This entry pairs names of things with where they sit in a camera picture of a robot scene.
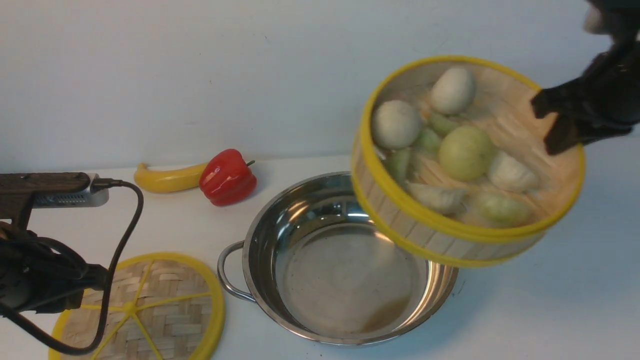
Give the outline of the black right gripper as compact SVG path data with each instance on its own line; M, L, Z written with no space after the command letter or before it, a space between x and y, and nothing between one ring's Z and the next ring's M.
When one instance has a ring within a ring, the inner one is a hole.
M578 145L630 135L639 124L639 2L590 0L583 30L612 41L580 78L587 116L575 118L575 86L541 89L530 100L535 118L555 116L544 137L552 157Z

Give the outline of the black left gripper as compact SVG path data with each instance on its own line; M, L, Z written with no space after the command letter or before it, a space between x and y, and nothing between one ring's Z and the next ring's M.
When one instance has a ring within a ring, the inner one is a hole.
M0 298L17 313L78 309L85 290L103 291L110 279L61 241L1 222Z

